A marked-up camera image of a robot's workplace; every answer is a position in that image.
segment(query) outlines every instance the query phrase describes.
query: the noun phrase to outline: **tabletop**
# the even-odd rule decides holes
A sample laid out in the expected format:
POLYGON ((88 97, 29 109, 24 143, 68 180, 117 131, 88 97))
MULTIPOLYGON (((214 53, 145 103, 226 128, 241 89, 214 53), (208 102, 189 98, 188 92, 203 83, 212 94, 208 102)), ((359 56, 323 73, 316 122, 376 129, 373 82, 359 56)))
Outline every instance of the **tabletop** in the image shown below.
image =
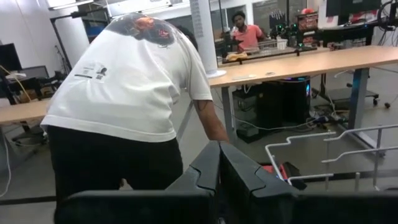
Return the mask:
POLYGON ((49 100, 21 103, 0 108, 0 124, 42 119, 46 114, 49 100))
POLYGON ((280 80, 398 62, 398 47, 365 46, 221 68, 226 75, 209 80, 212 88, 280 80))

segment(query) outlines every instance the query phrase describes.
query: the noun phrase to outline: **hair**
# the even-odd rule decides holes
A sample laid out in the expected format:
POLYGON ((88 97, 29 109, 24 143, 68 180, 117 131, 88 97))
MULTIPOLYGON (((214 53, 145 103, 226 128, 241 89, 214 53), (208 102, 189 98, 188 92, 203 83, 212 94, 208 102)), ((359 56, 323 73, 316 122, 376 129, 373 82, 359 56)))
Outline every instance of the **hair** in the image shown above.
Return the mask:
POLYGON ((181 31, 181 33, 183 33, 184 35, 186 35, 188 37, 189 40, 191 40, 191 43, 193 44, 193 46, 196 48, 196 50, 198 50, 198 42, 195 38, 195 36, 185 27, 183 26, 177 26, 176 27, 179 31, 181 31))
POLYGON ((243 17, 243 19, 246 18, 246 15, 243 11, 238 11, 238 12, 235 12, 235 14, 232 16, 232 22, 235 22, 236 16, 241 16, 241 17, 243 17))

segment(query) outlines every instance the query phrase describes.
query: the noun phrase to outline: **black pants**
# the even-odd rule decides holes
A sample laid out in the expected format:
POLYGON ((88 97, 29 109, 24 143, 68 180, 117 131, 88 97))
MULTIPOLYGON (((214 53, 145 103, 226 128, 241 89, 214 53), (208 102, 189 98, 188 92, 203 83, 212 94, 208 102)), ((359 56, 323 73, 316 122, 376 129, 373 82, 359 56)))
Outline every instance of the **black pants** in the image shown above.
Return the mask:
POLYGON ((57 203, 84 190, 162 190, 183 172, 176 139, 139 142, 49 126, 57 203))

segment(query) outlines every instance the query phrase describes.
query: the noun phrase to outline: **yellow object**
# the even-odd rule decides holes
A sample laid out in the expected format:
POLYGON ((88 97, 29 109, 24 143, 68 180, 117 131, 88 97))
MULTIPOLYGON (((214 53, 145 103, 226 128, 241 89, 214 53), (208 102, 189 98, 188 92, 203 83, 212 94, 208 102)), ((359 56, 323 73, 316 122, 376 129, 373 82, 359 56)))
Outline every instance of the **yellow object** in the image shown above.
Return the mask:
MULTIPOLYGON (((0 65, 0 68, 2 68, 8 75, 11 75, 11 72, 8 72, 7 69, 5 69, 3 66, 0 65)), ((21 86, 22 91, 25 93, 26 97, 29 99, 29 102, 32 101, 32 99, 29 97, 29 94, 27 94, 24 86, 22 85, 22 83, 15 77, 15 80, 18 82, 19 86, 21 86)))
POLYGON ((229 55, 226 56, 226 59, 229 62, 234 62, 237 59, 247 59, 247 58, 248 58, 248 55, 247 55, 246 52, 243 52, 243 53, 240 53, 240 54, 232 53, 232 54, 229 54, 229 55))

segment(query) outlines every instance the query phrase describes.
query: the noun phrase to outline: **computer monitor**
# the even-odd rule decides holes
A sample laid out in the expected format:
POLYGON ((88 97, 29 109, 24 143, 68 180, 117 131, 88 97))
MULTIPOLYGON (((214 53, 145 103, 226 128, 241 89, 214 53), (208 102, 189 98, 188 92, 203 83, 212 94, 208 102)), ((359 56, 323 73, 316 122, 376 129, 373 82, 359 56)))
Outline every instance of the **computer monitor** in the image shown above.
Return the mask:
POLYGON ((348 16, 379 9, 381 0, 327 0, 326 16, 348 16))
POLYGON ((0 65, 8 71, 22 69, 14 44, 0 45, 0 65))
POLYGON ((26 78, 48 78, 49 73, 45 65, 24 68, 19 73, 26 74, 26 78))

